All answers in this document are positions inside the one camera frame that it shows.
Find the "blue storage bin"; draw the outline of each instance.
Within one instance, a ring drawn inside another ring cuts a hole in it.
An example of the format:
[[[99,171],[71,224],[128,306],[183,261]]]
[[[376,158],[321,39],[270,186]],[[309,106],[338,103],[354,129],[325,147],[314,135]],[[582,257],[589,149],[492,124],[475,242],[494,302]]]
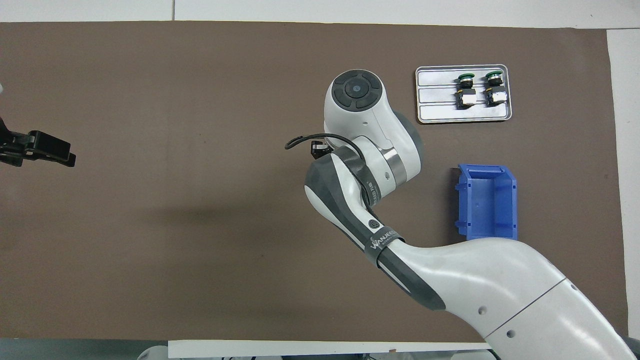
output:
[[[518,188],[516,178],[500,165],[460,164],[456,190],[460,210],[456,227],[467,240],[518,239]]]

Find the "logo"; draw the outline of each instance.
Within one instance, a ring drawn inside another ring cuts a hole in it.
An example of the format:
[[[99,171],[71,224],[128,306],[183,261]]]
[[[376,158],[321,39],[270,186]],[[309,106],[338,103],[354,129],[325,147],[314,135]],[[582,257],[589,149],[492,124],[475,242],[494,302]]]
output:
[[[371,196],[373,197],[373,199],[371,199],[373,201],[374,204],[378,203],[378,192],[376,191],[376,187],[373,186],[372,182],[368,182],[367,185],[369,185],[369,190],[371,191]]]
[[[398,233],[395,230],[391,230],[389,232],[382,234],[382,236],[380,236],[377,239],[371,239],[371,248],[375,249],[377,247],[379,249],[382,249],[384,245],[386,245],[385,242],[389,238],[393,237],[395,239],[397,235]]]

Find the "black cable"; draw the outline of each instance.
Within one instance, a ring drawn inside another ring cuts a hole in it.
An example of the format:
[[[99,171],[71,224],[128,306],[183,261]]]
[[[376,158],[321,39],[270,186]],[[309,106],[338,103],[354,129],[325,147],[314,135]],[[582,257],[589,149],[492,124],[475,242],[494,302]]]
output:
[[[322,139],[322,138],[336,138],[338,140],[342,140],[343,142],[348,143],[349,145],[351,145],[352,148],[355,149],[355,151],[358,153],[358,156],[360,157],[360,159],[364,160],[364,154],[362,153],[362,150],[360,150],[360,148],[350,139],[345,138],[342,135],[337,135],[337,134],[327,134],[327,133],[319,133],[319,134],[312,134],[312,135],[300,135],[297,138],[293,138],[291,140],[289,140],[289,142],[287,142],[284,145],[284,149],[285,150],[289,150],[292,147],[298,145],[299,143],[305,142],[307,140],[311,140],[311,139]]]
[[[500,357],[498,356],[498,354],[495,353],[495,351],[493,351],[492,348],[487,349],[489,350],[489,352],[495,357],[496,360],[501,360]]]

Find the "circular button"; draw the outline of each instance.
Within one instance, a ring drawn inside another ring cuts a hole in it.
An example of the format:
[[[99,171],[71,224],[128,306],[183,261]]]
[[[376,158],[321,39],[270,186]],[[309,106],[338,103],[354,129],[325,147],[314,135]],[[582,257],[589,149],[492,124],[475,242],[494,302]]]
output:
[[[344,92],[354,99],[359,99],[369,92],[369,84],[364,79],[351,78],[344,85]]]

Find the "wanjee logo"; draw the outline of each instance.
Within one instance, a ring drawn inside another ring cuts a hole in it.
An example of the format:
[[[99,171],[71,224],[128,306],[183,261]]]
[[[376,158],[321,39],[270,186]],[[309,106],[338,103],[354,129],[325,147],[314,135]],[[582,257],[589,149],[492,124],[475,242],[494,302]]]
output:
[[[395,230],[391,230],[387,233],[382,234],[382,236],[380,236],[377,239],[371,239],[371,248],[375,249],[376,247],[379,247],[382,249],[382,246],[380,246],[380,244],[384,243],[387,239],[389,239],[392,236],[396,236],[398,235],[398,233]]]

